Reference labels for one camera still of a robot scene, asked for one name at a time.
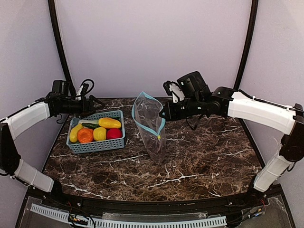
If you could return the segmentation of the clear zip top bag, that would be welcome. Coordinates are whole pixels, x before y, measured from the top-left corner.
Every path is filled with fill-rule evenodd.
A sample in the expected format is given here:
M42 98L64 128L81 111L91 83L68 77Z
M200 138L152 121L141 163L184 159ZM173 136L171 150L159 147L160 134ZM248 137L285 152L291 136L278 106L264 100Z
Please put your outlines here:
M151 160L155 163L162 163L166 153L166 121L159 116L162 109L161 102L145 92L138 95L132 107L132 118Z

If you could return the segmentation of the yellow mango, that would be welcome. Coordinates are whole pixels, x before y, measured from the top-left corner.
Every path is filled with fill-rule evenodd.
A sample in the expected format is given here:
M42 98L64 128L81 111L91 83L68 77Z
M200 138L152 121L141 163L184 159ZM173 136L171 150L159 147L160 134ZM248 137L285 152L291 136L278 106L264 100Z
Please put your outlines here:
M113 118L109 118L109 117L104 117L104 118L100 118L98 120L98 124L100 127L106 128L106 129L119 129L122 127L122 124L120 121L113 119Z

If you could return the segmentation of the white garlic bulb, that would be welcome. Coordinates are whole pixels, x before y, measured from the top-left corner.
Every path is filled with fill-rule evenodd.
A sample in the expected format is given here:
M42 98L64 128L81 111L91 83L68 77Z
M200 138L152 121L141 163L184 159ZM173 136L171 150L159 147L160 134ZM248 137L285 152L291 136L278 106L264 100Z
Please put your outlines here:
M103 117L100 119L96 119L96 120L85 120L85 119L81 119L78 121L78 123L82 124L82 123L91 123L91 124L114 124L116 122L119 122L120 118L119 117L115 117L115 118L110 118L110 117Z

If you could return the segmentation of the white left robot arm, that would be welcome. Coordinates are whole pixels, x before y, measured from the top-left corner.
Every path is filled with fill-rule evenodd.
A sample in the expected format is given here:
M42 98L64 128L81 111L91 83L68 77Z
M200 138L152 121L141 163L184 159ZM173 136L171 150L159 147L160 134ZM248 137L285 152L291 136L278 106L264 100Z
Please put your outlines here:
M14 141L26 130L50 117L62 114L89 116L96 112L95 104L104 107L104 104L95 96L86 96L95 86L94 84L89 85L89 82L92 82L92 80L84 80L78 92L75 95L69 95L71 83L55 80L51 92L45 97L1 119L1 176L10 176L12 179L46 193L60 194L62 192L62 185L59 181L41 173L21 158Z

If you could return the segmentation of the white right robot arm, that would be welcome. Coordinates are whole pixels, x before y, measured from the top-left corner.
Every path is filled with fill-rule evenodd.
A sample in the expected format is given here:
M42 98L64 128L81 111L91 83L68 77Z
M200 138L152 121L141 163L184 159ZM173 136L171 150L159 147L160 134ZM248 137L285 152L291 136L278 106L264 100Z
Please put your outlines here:
M166 121L218 115L249 120L283 133L280 150L253 181L256 191L268 190L290 165L304 157L304 111L299 104L276 104L222 86L212 92L198 71L184 75L176 82L167 81L163 88L172 97L160 111L160 117Z

